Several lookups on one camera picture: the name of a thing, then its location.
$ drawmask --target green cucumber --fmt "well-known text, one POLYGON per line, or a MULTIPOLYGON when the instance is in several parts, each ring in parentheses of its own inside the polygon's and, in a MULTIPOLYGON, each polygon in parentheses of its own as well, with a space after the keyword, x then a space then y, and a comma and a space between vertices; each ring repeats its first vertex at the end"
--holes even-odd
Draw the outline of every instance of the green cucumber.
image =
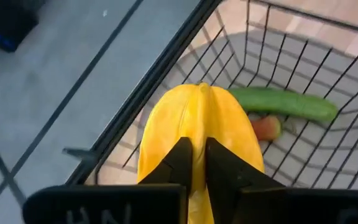
POLYGON ((338 113, 334 104, 318 96, 264 87, 232 88, 228 91, 245 111, 287 114, 315 121, 332 121, 338 113))

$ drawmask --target floor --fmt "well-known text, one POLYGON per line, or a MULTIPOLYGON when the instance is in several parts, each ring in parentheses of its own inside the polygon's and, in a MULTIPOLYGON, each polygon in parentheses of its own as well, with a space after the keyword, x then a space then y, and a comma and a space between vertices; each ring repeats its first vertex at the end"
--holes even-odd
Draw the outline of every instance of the floor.
POLYGON ((18 50, 0 51, 0 223, 66 182, 79 161, 63 148, 92 147, 196 4, 49 0, 18 50))
MULTIPOLYGON (((152 0, 147 4, 142 3, 121 34, 106 48, 104 56, 94 65, 93 71, 84 72, 112 31, 119 26, 126 12, 136 2, 50 0, 41 8, 41 23, 26 38, 18 51, 15 54, 0 52, 0 223, 21 223, 21 205, 26 197, 38 189, 62 184, 67 180, 78 161, 63 155, 62 149, 90 148, 93 145, 105 125, 196 4, 196 1, 190 0, 152 0), (157 6, 164 10, 156 11, 157 6), (88 78, 77 88, 75 83, 87 76, 88 78)), ((358 25, 358 2, 352 0, 276 2, 358 25)), ((238 73, 241 73, 241 78, 236 85, 249 82, 246 77, 252 74, 239 69, 239 65, 244 61, 242 49, 246 31, 244 24, 247 3, 227 0, 219 6, 217 12, 219 14, 215 12, 208 19, 204 28, 164 79, 163 85, 138 114, 104 163, 98 174, 98 184, 135 183, 137 150, 148 114, 167 89, 184 80, 184 76, 193 68, 197 58, 201 57, 201 63, 197 64, 186 82, 197 82, 207 69, 207 82, 211 82, 220 73, 227 80, 217 78, 217 85, 227 86, 230 83, 228 80, 238 73), (225 25, 225 29, 219 33, 221 24, 225 25), (215 36, 213 47, 202 56, 215 36), (225 45, 227 40, 230 40, 230 44, 225 45)), ((253 4, 249 17, 251 21, 264 24, 267 18, 266 7, 253 4)), ((322 45, 323 49, 327 49, 327 45, 333 46, 336 54, 328 59, 328 65, 331 66, 324 67, 327 71, 323 74, 325 77, 332 73, 334 76, 336 72, 340 73, 352 61, 352 56, 358 54, 356 32, 344 31, 276 10, 269 14, 268 26, 294 34, 296 37, 310 37, 317 45, 322 45)), ((257 41, 263 38, 264 32, 263 29, 250 27, 249 33, 256 42, 250 42, 248 45, 249 64, 246 64, 246 67, 253 70, 257 60, 252 61, 252 56, 258 57, 261 54, 257 41)), ((282 35, 267 32, 266 43, 270 47, 267 47, 266 52, 263 51, 262 56, 268 60, 275 60, 282 38, 282 35)), ((299 56, 302 43, 286 42, 283 49, 287 54, 279 61, 279 69, 283 74, 288 73, 288 69, 292 70, 294 56, 299 56)), ((309 52, 304 55, 307 63, 302 64, 302 61, 303 66, 297 68, 297 72, 309 75, 310 71, 316 70, 316 63, 318 65, 321 62, 324 51, 308 47, 306 52, 309 52)), ((269 63, 261 64, 261 73, 271 72, 269 63)), ((358 61, 349 74, 358 77, 358 61)), ((335 82, 335 79, 322 79, 323 82, 335 82)), ((259 78, 255 80, 255 85, 263 85, 265 82, 259 78)), ((294 81, 290 87, 297 90, 302 84, 301 81, 294 81)), ((341 84, 342 89, 349 91, 350 95, 358 91, 358 85, 351 82, 341 84)), ((310 89, 315 91, 314 94, 321 93, 319 88, 310 89)), ((342 95, 333 96, 333 100, 339 106, 344 105, 349 99, 341 98, 342 95)), ((348 106, 352 107, 347 108, 349 111, 358 109, 358 100, 357 103, 348 106)), ((313 156, 303 175, 298 177, 297 186, 313 185, 315 175, 322 170, 321 166, 330 154, 334 155, 332 162, 323 170, 324 172, 321 172, 322 178, 316 181, 316 187, 327 187, 342 164, 345 166, 341 168, 341 173, 338 179, 333 181, 333 185, 339 188, 349 185, 358 172, 358 151, 354 154, 350 152, 352 148, 358 148, 358 128, 346 134, 342 128, 351 125, 354 116, 354 113, 349 113, 349 116, 341 117, 336 123, 337 126, 333 126, 334 129, 341 130, 337 132, 338 135, 324 137, 321 146, 326 147, 325 151, 313 156), (346 141, 341 140, 344 136, 347 137, 346 141), (339 153, 333 153, 333 148, 338 144, 341 150, 339 153), (343 163, 350 154, 352 156, 349 159, 352 162, 343 163)), ((358 126, 358 119, 355 121, 354 125, 358 126)), ((292 123, 296 125, 297 131, 306 126, 299 120, 292 123)), ((320 134, 323 131, 308 125, 303 136, 310 138, 311 142, 316 142, 322 138, 320 134)), ((296 176, 296 172, 291 170, 301 169, 299 161, 304 162, 305 158, 311 157, 311 149, 308 149, 309 146, 304 141, 294 140, 294 136, 290 134, 285 137, 275 142, 269 150, 266 150, 266 142, 262 142, 261 145, 265 151, 267 174, 284 184, 290 184, 296 176), (286 149, 290 147, 302 150, 288 153, 289 157, 285 160, 286 149)), ((87 184, 94 184, 92 176, 87 180, 87 184)), ((352 187, 358 189, 358 179, 352 187)))
MULTIPOLYGON (((358 2, 276 2, 358 26, 358 2)), ((291 90, 327 95, 327 99, 335 102, 338 107, 345 106, 344 111, 358 112, 358 60, 346 72, 346 76, 338 81, 336 88, 329 90, 358 55, 358 32, 272 9, 268 18, 270 29, 265 34, 264 48, 261 51, 267 8, 251 4, 250 21, 259 23, 262 27, 249 26, 246 69, 241 70, 246 38, 246 12, 246 1, 228 0, 218 7, 114 148, 97 174, 98 183, 94 182, 94 173, 87 184, 135 184, 139 144, 147 118, 167 90, 183 82, 196 83, 199 80, 227 88, 237 74, 234 86, 242 86, 250 82, 257 70, 259 75, 252 80, 252 85, 265 86, 269 80, 266 77, 273 73, 280 47, 284 53, 276 62, 278 66, 274 71, 273 85, 269 86, 283 88, 291 80, 288 84, 291 90), (319 68, 331 47, 332 52, 319 68), (292 70, 296 71, 295 76, 289 79, 292 70), (315 80, 307 86, 314 74, 315 80)), ((260 143, 266 174, 285 185, 358 189, 356 114, 349 112, 340 115, 328 128, 327 134, 324 132, 328 124, 321 127, 302 119, 290 118, 287 123, 290 125, 286 124, 289 127, 286 127, 280 139, 273 144, 260 143), (294 127, 295 134, 288 130, 294 127)))

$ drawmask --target black object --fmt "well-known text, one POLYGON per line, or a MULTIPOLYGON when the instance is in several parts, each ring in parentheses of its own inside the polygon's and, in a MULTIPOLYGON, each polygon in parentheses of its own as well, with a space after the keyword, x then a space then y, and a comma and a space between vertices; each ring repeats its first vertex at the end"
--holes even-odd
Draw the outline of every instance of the black object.
MULTIPOLYGON (((24 221, 187 223, 191 152, 181 138, 138 185, 41 190, 24 204, 24 221)), ((358 223, 358 191, 286 188, 213 138, 206 140, 206 185, 216 224, 358 223)))
POLYGON ((13 52, 38 24, 33 12, 8 0, 0 0, 0 48, 13 52))

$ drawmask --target metal wire grid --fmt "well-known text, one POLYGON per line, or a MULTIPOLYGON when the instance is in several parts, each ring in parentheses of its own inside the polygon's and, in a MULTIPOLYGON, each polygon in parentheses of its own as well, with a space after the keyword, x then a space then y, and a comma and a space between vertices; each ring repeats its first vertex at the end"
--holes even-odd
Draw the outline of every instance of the metal wire grid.
POLYGON ((350 24, 279 4, 250 0, 245 12, 245 32, 229 35, 217 8, 209 20, 217 21, 218 31, 212 33, 206 25, 201 28, 87 184, 134 184, 140 140, 151 109, 172 87, 202 81, 224 88, 257 85, 312 93, 336 103, 340 112, 329 124, 283 117, 295 128, 285 125, 282 138, 261 143, 266 174, 290 186, 358 189, 358 55, 350 57, 313 39, 269 27, 272 10, 358 32, 358 27, 350 24), (264 24, 250 21, 253 4, 266 7, 264 24), (206 44, 194 47, 199 36, 206 44))

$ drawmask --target shopping cart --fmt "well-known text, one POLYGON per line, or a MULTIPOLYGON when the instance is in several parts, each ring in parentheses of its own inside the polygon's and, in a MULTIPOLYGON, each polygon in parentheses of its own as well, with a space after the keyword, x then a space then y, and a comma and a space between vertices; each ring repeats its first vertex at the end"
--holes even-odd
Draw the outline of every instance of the shopping cart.
POLYGON ((237 10, 246 20, 238 21, 222 12, 229 2, 219 3, 200 1, 90 152, 68 150, 82 159, 68 185, 134 184, 151 109, 169 89, 202 81, 223 88, 268 86, 337 104, 330 123, 284 116, 283 136, 260 143, 265 173, 289 187, 358 189, 358 46, 344 52, 274 24, 280 16, 295 16, 357 35, 358 26, 266 0, 243 2, 237 10), (262 22, 252 20, 254 9, 263 12, 262 22), (238 26, 242 32, 233 34, 238 26))

